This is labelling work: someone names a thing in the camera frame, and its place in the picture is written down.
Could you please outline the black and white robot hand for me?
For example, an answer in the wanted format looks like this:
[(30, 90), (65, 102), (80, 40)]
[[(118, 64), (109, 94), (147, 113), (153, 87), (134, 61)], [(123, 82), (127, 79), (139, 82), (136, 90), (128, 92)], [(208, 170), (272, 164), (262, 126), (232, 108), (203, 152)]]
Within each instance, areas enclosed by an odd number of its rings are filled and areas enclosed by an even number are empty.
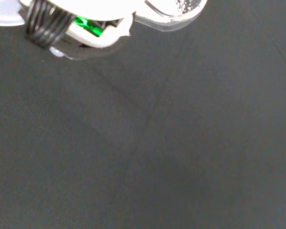
[(100, 56), (131, 35), (142, 0), (21, 0), (26, 38), (73, 59)]

